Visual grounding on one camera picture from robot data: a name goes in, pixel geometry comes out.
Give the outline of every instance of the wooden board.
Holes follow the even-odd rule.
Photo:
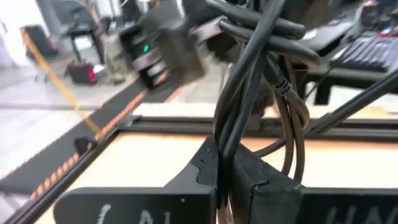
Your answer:
[[[144,116],[178,116],[210,118],[214,116],[216,104],[214,103],[143,103],[133,114],[143,114]],[[311,118],[319,118],[325,113],[332,112],[336,107],[332,106],[308,106]],[[272,108],[268,108],[265,117],[277,118],[278,114]],[[368,106],[352,115],[350,118],[356,119],[392,119],[392,116],[383,108],[378,106]]]
[[[68,189],[79,187],[161,187],[192,158],[204,137],[121,134]],[[244,139],[250,150],[269,139]],[[311,187],[396,188],[398,144],[306,141],[303,184]],[[280,169],[284,151],[265,158]],[[55,223],[52,208],[36,223]]]

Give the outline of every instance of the yellow tape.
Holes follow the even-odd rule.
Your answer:
[[[36,58],[36,61],[39,65],[48,73],[51,80],[54,82],[55,86],[60,90],[60,92],[64,95],[64,97],[69,101],[69,103],[73,106],[78,115],[84,120],[84,122],[91,128],[97,135],[102,135],[101,129],[92,121],[86,113],[79,110],[79,104],[74,99],[72,94],[68,91],[68,88],[63,84],[63,82],[56,76],[50,64],[44,59],[43,55],[37,50],[37,47],[32,42],[29,37],[29,34],[21,29],[21,36],[24,39],[26,46],[29,48],[30,52],[32,52],[33,56]]]

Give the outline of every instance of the cable bundle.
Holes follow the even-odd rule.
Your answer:
[[[320,57],[296,41],[305,35],[304,26],[279,18],[284,0],[270,0],[263,13],[223,0],[206,2],[210,8],[226,17],[220,20],[220,29],[233,36],[242,47],[239,60],[221,92],[213,123],[213,134],[221,155],[221,208],[225,208],[233,157],[243,136],[262,76],[274,87],[285,138],[282,144],[279,141],[263,150],[276,151],[286,144],[282,172],[287,175],[296,145],[297,165],[294,179],[301,182],[305,160],[302,130],[308,124],[310,116],[305,103],[296,93],[291,60],[302,62],[308,67],[316,67],[320,63]]]

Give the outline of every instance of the green led light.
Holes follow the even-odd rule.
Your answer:
[[[149,45],[144,46],[144,52],[147,52],[149,50]]]

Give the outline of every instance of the keyboard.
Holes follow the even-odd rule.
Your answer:
[[[330,67],[388,72],[397,54],[396,38],[382,38],[375,33],[362,35],[338,52],[330,60]]]

